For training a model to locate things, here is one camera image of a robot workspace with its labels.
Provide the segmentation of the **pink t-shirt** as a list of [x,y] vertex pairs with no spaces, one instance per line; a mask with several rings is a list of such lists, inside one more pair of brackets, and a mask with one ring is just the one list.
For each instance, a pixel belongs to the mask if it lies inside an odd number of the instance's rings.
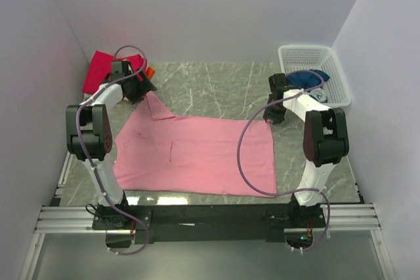
[[123,190],[261,196],[276,192],[270,125],[176,116],[152,92],[115,139]]

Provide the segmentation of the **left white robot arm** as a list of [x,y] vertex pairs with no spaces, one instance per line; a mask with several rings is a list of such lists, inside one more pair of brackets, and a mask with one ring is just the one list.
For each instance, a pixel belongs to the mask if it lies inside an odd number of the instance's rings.
[[130,210],[120,206],[125,194],[117,183],[109,153],[113,137],[108,112],[123,99],[138,104],[150,91],[157,88],[146,73],[148,61],[143,58],[135,69],[125,60],[111,62],[111,71],[99,88],[78,105],[66,108],[66,145],[91,175],[98,202],[104,207],[113,207],[108,213],[108,221],[115,228],[122,229],[131,221]]

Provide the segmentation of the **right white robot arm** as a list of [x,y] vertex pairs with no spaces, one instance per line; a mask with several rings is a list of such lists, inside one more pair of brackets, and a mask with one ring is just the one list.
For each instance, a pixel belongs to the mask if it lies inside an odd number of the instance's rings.
[[302,93],[290,85],[283,73],[268,78],[270,91],[263,119],[273,124],[282,123],[286,111],[293,112],[304,122],[303,153],[306,158],[301,182],[294,198],[298,205],[288,210],[288,219],[297,227],[311,219],[308,207],[322,200],[329,175],[349,152],[347,120],[341,108],[331,108],[315,100],[309,93]]

